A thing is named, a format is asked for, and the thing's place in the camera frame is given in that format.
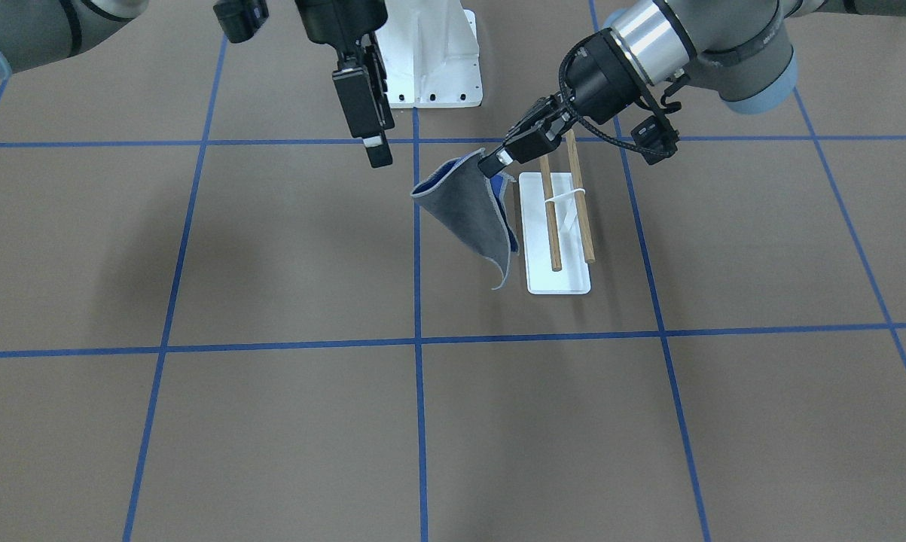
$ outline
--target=wooden stick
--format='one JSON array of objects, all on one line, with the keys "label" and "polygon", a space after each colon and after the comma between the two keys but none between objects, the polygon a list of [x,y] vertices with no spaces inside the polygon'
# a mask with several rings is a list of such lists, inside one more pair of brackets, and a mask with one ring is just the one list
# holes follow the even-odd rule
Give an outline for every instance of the wooden stick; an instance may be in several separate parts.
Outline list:
[{"label": "wooden stick", "polygon": [[[553,176],[550,175],[550,159],[539,157],[539,172],[543,175],[543,199],[553,198]],[[546,231],[550,237],[550,265],[553,271],[563,271],[560,259],[560,227],[557,224],[557,203],[546,202]]]},{"label": "wooden stick", "polygon": [[[573,174],[573,190],[583,188],[583,169],[580,169],[580,152],[576,148],[576,135],[573,130],[566,133],[566,151],[570,156],[570,172]],[[596,261],[593,251],[593,231],[590,229],[590,217],[587,216],[587,197],[577,192],[576,216],[580,220],[580,237],[583,238],[583,258],[587,263]]]}]

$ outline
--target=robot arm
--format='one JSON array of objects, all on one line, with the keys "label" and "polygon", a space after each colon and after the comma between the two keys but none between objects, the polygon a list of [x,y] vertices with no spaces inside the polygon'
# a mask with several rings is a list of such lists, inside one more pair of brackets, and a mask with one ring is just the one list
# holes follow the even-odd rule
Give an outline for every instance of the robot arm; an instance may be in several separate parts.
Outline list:
[{"label": "robot arm", "polygon": [[0,79],[81,54],[146,7],[148,0],[0,0]]},{"label": "robot arm", "polygon": [[[395,126],[385,95],[376,33],[385,0],[295,0],[306,34],[338,55],[332,73],[352,137],[373,167],[392,164],[385,131]],[[0,0],[0,79],[81,54],[148,7],[148,0]],[[269,18],[266,0],[219,0],[215,14],[232,42],[249,40]]]},{"label": "robot arm", "polygon": [[[666,98],[684,85],[715,90],[738,113],[773,109],[797,83],[784,18],[814,11],[906,17],[906,0],[641,0],[570,50],[560,91],[538,100],[480,169],[492,176],[549,154],[576,123],[655,164],[676,152],[679,134],[667,114],[679,104]],[[658,105],[650,88],[665,81],[673,85]],[[653,113],[631,132],[635,144],[586,120],[607,123],[632,103]]]},{"label": "robot arm", "polygon": [[[295,0],[309,40],[338,56],[332,81],[349,132],[360,138],[374,168],[392,164],[386,130],[395,127],[376,31],[388,18],[385,0]],[[250,40],[269,17],[266,0],[218,0],[215,14],[233,44]]]}]

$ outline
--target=metal cylinder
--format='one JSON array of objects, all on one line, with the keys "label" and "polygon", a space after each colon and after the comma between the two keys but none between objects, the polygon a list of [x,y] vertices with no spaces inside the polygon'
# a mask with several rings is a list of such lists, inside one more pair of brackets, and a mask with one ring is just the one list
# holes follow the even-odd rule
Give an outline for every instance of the metal cylinder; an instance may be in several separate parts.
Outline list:
[{"label": "metal cylinder", "polygon": [[612,34],[646,83],[659,83],[690,61],[679,31],[652,0],[641,0],[612,22]]}]

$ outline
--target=towel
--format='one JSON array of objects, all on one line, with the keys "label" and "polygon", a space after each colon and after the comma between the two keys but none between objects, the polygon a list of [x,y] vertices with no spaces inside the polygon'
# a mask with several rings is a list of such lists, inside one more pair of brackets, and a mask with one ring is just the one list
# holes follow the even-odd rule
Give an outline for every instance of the towel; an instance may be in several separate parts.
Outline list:
[{"label": "towel", "polygon": [[487,178],[479,162],[484,148],[453,158],[412,190],[412,199],[481,257],[500,269],[503,288],[510,277],[511,254],[519,250],[503,206],[510,175]]}]

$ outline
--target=white stand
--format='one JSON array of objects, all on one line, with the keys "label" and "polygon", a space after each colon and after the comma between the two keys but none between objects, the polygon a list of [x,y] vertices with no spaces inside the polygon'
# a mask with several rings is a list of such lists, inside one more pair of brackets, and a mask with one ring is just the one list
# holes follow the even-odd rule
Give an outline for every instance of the white stand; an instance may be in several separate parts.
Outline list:
[{"label": "white stand", "polygon": [[534,294],[577,294],[590,292],[590,267],[583,256],[583,238],[577,220],[572,174],[552,174],[552,199],[557,205],[560,257],[563,271],[553,271],[546,230],[546,200],[543,177],[534,172],[519,175],[519,202],[523,219],[523,248],[526,257],[526,287]]},{"label": "white stand", "polygon": [[387,0],[376,31],[389,105],[474,107],[483,102],[476,15],[459,0]]}]

